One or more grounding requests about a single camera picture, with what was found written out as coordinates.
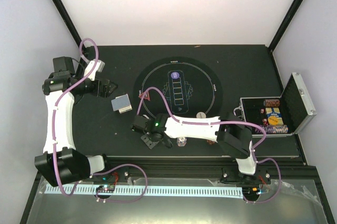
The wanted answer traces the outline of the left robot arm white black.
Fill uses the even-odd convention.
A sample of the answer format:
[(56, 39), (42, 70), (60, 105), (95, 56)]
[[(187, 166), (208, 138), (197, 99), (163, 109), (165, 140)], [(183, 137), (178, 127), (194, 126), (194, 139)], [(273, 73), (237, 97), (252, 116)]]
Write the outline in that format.
[(113, 168), (105, 163), (104, 155), (87, 157), (76, 150), (73, 140), (72, 111), (75, 96), (91, 94), (106, 98), (117, 89), (108, 79), (96, 78), (105, 64), (91, 60), (84, 69), (85, 80), (75, 77), (71, 57), (53, 59), (54, 71), (43, 83), (47, 103), (47, 136), (43, 153), (34, 165), (53, 187), (78, 182), (94, 174), (100, 181), (112, 178)]

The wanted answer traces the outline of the purple round button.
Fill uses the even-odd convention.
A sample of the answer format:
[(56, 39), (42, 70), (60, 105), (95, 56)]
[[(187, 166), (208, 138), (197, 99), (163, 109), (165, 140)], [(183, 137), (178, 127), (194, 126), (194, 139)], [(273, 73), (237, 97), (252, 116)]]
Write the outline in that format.
[(172, 79), (179, 79), (180, 78), (180, 73), (179, 72), (171, 72), (170, 77)]

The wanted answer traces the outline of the red triangular button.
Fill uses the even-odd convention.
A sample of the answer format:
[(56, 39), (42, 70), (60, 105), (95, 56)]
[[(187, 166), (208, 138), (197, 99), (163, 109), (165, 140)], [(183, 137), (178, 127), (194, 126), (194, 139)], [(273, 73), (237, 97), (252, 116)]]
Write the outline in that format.
[(143, 98), (144, 100), (148, 100), (148, 101), (151, 100), (148, 91), (144, 91), (144, 92), (140, 93), (138, 97), (139, 97), (139, 99)]

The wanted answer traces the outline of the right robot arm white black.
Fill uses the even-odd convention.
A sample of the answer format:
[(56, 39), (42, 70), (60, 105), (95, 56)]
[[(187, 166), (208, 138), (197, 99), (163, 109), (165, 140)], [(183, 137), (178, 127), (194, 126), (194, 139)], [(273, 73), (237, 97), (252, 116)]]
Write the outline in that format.
[(131, 130), (142, 134), (141, 140), (152, 149), (158, 143), (173, 147), (173, 140), (203, 139), (218, 144), (226, 156), (234, 158), (240, 179), (250, 184), (259, 172), (253, 154), (252, 124), (239, 120), (234, 115), (226, 118), (184, 118), (158, 114), (155, 118), (136, 115)]

